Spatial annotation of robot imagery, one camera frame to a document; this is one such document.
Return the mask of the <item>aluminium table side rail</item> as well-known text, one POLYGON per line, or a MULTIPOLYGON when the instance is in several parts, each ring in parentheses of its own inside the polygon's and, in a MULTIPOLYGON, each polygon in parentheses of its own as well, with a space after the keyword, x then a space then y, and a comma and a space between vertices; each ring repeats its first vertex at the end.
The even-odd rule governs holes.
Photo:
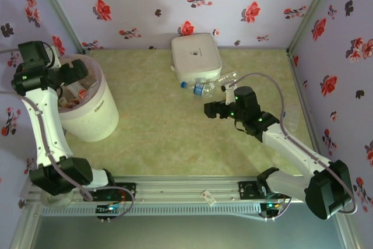
POLYGON ((307 97, 306 97, 306 94, 305 94, 305 88, 303 87, 302 81, 301 81, 301 79, 300 79, 300 77, 297 73, 292 54, 288 53, 287 57, 288 57, 288 60, 289 60, 291 73, 292 73, 292 76, 293 76, 293 79, 294 79, 295 87, 297 89, 298 98, 300 100, 302 113, 303 113, 304 118, 305 118, 305 122, 306 122, 306 125, 307 125, 307 129, 308 129, 309 137, 310 137, 310 140, 311 140, 311 143, 312 143, 312 147, 314 148, 314 150, 316 152, 318 152, 319 154, 322 154, 322 152, 323 152, 322 144, 320 143, 319 138, 318 138, 319 135, 318 135, 318 132, 316 130, 314 119, 313 119, 313 116, 312 116, 312 113, 311 113, 311 110, 310 110, 310 107, 309 107, 309 104, 308 104, 308 100, 307 100, 307 97))

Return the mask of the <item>right circuit board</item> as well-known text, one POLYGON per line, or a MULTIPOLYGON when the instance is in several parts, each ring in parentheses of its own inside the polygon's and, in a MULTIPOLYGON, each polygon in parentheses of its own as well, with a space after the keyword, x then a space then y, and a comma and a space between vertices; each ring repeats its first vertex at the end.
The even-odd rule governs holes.
POLYGON ((266 222, 274 221, 281 217, 285 211, 288 209, 288 203, 273 203, 268 202, 266 204, 260 204, 261 212, 259 214, 266 222))

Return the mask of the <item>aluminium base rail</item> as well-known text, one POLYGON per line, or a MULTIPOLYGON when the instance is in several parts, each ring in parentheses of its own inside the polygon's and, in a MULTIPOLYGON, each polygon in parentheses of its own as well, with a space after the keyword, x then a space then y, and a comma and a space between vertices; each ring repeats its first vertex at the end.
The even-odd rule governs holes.
POLYGON ((256 177, 230 176, 129 176, 117 177, 116 183, 136 183, 137 204, 204 204, 201 193, 209 190, 217 203, 241 201, 238 182, 256 181, 256 177))

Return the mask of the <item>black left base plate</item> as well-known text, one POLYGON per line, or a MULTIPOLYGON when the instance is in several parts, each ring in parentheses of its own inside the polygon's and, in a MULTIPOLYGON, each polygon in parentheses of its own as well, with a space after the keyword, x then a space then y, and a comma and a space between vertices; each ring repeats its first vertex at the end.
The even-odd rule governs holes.
POLYGON ((88 189, 94 202, 131 202, 131 196, 136 196, 136 183, 116 183, 112 186, 88 189))

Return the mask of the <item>small white card tag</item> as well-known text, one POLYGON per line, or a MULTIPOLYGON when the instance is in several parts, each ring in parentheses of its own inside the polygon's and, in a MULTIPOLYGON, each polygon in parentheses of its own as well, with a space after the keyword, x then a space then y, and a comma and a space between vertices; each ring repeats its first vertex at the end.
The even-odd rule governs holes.
POLYGON ((201 196, 209 204, 209 206, 212 206, 216 203, 214 196, 210 193, 209 190, 203 191, 201 193, 201 196))

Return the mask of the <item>clear plastic bottle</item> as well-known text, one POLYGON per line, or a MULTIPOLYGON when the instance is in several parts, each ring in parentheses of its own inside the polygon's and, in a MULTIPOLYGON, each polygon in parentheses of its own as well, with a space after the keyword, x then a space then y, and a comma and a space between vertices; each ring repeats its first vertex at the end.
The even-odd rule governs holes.
POLYGON ((237 81, 239 78, 239 74, 237 71, 234 71, 234 72, 230 72, 230 73, 227 73, 227 74, 224 74, 224 75, 221 75, 221 77, 219 77, 215 82, 214 84, 216 86, 223 86, 223 85, 226 85, 226 84, 232 84, 233 82, 237 81))

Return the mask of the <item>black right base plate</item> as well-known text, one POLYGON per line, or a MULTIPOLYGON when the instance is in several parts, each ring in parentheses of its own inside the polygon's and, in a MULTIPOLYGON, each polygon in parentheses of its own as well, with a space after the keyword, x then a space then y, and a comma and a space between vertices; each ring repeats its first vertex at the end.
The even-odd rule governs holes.
POLYGON ((254 200, 254 199, 290 199, 290 197, 267 192, 259 188, 256 181, 239 181, 238 182, 238 191, 241 200, 254 200))

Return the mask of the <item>clear bottle with blue cap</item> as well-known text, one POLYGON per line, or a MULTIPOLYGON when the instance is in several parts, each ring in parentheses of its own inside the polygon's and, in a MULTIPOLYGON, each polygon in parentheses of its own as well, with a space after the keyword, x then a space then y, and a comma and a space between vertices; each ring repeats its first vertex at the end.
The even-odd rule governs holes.
POLYGON ((212 97, 215 87, 215 81, 201 82, 193 80, 189 82, 181 82, 182 89, 188 89, 196 96, 212 97))

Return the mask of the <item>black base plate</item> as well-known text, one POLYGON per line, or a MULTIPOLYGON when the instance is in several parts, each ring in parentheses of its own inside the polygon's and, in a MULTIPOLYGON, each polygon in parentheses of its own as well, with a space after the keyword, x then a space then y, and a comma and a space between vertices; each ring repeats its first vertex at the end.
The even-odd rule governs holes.
POLYGON ((136 183, 116 183, 112 186, 88 189, 94 202, 131 202, 131 196, 136 196, 136 183))
POLYGON ((290 199, 290 197, 267 192, 259 188, 256 181, 239 181, 238 182, 238 191, 241 200, 254 200, 254 199, 290 199))

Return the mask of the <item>aluminium corner post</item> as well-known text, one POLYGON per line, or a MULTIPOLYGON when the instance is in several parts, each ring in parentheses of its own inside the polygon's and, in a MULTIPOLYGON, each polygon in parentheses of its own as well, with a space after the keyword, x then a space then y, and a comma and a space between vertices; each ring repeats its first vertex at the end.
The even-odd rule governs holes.
POLYGON ((64 27, 64 30, 67 32, 69 39, 73 42, 74 46, 76 47, 78 53, 85 54, 85 50, 83 49, 76 32, 74 31, 68 17, 66 16, 59 0, 47 0, 48 3, 51 5, 53 11, 55 12, 57 18, 59 19, 60 24, 64 27))
POLYGON ((292 55, 292 52, 298 45, 299 41, 301 40, 303 34, 305 33, 305 30, 307 28, 307 25, 312 20, 312 17, 319 9, 319 6, 321 5, 323 0, 312 0, 311 4, 308 7, 307 12, 305 13, 305 16, 303 20, 301 21, 301 24, 299 25, 293 39, 291 40, 290 45, 286 48, 286 54, 290 57, 292 55))

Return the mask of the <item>circuit board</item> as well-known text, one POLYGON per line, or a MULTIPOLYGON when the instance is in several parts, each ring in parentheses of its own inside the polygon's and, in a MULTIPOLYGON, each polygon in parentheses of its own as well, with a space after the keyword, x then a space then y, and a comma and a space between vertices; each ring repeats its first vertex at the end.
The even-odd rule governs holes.
POLYGON ((123 212, 121 204, 97 205, 95 214, 101 223, 111 223, 118 218, 123 212))
POLYGON ((261 212, 259 214, 266 222, 274 221, 281 217, 285 211, 288 209, 288 203, 273 203, 268 202, 266 204, 260 204, 261 212))

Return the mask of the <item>white plastic bin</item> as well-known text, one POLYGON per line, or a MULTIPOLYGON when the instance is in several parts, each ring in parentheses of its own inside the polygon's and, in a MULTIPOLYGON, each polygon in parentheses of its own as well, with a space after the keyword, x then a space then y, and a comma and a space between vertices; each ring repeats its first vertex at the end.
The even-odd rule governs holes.
POLYGON ((105 139, 116 129, 119 112, 110 88, 98 62, 87 55, 70 55, 61 58, 61 64, 81 59, 88 70, 88 76, 78 81, 87 93, 83 100, 77 99, 67 86, 62 86, 62 96, 58 99, 59 117, 62 127, 68 133, 85 142, 105 139), (75 108, 62 108, 59 100, 65 98, 79 100, 75 108))

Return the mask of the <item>left circuit board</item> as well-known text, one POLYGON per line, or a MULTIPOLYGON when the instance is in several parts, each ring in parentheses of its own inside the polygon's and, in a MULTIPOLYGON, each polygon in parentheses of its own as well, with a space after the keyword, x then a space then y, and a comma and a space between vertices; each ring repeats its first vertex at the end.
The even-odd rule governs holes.
POLYGON ((97 205, 95 214, 101 223, 111 223, 118 218, 123 212, 121 204, 97 205))

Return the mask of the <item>white square lidded box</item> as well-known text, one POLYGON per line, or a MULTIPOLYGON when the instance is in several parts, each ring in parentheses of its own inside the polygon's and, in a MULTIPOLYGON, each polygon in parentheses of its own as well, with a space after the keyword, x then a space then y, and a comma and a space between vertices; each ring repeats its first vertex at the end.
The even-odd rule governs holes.
POLYGON ((171 52, 170 67, 179 83, 205 82, 220 77, 222 61, 212 35, 176 37, 171 40, 171 52))

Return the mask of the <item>clear tape roll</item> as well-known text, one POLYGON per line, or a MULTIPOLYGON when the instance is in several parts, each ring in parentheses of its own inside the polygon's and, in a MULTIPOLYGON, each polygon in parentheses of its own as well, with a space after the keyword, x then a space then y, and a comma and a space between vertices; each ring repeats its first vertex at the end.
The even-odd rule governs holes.
POLYGON ((73 192, 67 194, 51 195, 45 191, 40 194, 40 202, 42 205, 49 208, 64 208, 67 207, 73 200, 73 192))

